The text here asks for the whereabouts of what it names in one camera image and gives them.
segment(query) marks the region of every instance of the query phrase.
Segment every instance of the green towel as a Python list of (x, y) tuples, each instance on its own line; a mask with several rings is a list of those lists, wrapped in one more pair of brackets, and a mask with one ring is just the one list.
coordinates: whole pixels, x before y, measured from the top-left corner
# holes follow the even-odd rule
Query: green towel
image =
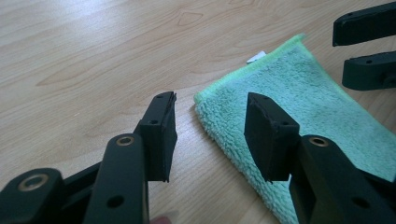
[(396, 136), (351, 99), (297, 35), (272, 53), (198, 92), (195, 111), (207, 133), (282, 223), (297, 223), (289, 183), (265, 182), (244, 137), (248, 92), (267, 95), (301, 127), (332, 139), (358, 168), (392, 181)]

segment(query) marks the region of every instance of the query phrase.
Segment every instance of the wooden surface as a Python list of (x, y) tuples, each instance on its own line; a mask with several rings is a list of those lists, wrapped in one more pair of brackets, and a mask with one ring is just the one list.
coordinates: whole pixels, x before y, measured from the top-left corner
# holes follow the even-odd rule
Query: wooden surface
[[(171, 182), (150, 183), (150, 214), (174, 223), (276, 223), (205, 134), (192, 96), (293, 35), (340, 83), (343, 60), (396, 50), (388, 37), (332, 47), (332, 22), (388, 1), (0, 2), (0, 189), (53, 167), (68, 177), (131, 132), (152, 97), (177, 92)], [(396, 90), (346, 90), (396, 133)]]

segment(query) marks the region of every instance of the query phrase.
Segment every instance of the towel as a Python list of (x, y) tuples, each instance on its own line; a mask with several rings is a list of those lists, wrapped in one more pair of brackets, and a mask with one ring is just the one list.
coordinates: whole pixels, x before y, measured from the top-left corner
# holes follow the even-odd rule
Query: towel
[(298, 223), (288, 182), (265, 182), (245, 141), (248, 93), (267, 95), (300, 124), (300, 135), (332, 139), (352, 163), (393, 181), (396, 136), (349, 97), (324, 71), (297, 35), (258, 61), (195, 94), (205, 131), (262, 196), (281, 223)]

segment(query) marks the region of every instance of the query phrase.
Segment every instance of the teal terry cloth towel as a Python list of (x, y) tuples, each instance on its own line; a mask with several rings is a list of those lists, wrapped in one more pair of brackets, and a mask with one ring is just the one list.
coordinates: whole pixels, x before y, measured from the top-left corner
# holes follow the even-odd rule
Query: teal terry cloth towel
[(332, 81), (303, 45), (303, 37), (293, 37), (194, 97), (207, 133), (282, 223), (298, 222), (289, 183), (264, 181), (244, 137), (250, 91), (276, 101), (300, 124), (300, 135), (332, 139), (358, 168), (390, 181), (396, 174), (396, 136)]

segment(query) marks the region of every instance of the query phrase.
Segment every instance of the wooden table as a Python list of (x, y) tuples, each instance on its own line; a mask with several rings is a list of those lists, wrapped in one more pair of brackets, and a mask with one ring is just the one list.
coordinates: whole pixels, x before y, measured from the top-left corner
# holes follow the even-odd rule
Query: wooden table
[[(396, 50), (388, 37), (332, 47), (332, 22), (389, 1), (46, 1), (0, 3), (0, 188), (38, 167), (68, 177), (131, 132), (152, 97), (177, 92), (170, 183), (150, 183), (150, 216), (174, 223), (276, 223), (204, 132), (192, 96), (293, 35), (340, 83), (343, 60)], [(346, 90), (396, 133), (396, 90)]]

